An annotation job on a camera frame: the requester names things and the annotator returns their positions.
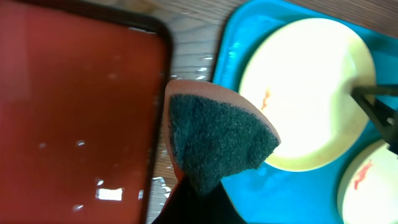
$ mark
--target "wet surface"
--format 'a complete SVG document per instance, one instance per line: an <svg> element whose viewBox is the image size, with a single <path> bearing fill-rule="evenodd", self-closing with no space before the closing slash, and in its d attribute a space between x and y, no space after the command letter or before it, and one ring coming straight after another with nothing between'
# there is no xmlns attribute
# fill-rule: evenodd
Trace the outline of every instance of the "wet surface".
<svg viewBox="0 0 398 224"><path fill-rule="evenodd" d="M8 1L0 14L0 222L137 223L161 39Z"/></svg>

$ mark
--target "wood grain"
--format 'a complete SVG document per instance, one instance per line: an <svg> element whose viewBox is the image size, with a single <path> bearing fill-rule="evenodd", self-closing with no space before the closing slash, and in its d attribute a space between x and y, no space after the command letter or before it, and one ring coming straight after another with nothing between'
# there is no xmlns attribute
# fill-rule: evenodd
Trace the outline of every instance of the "wood grain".
<svg viewBox="0 0 398 224"><path fill-rule="evenodd" d="M142 12L165 22L174 35L172 78L210 80L223 24L246 0L90 0ZM291 0L294 4L398 37L398 0ZM162 138L155 176L175 180Z"/></svg>

